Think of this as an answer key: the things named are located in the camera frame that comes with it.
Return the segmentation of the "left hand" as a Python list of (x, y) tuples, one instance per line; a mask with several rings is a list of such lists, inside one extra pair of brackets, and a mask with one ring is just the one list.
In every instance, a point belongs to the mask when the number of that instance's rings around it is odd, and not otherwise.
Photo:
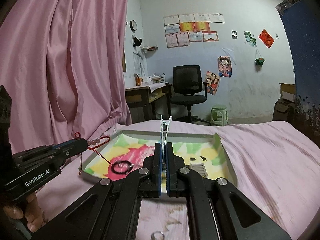
[(16, 205), (7, 205), (3, 207), (5, 214), (12, 219), (27, 220), (27, 227), (31, 232), (36, 232), (44, 223), (43, 212), (38, 204), (36, 193), (26, 197), (27, 207), (23, 211)]

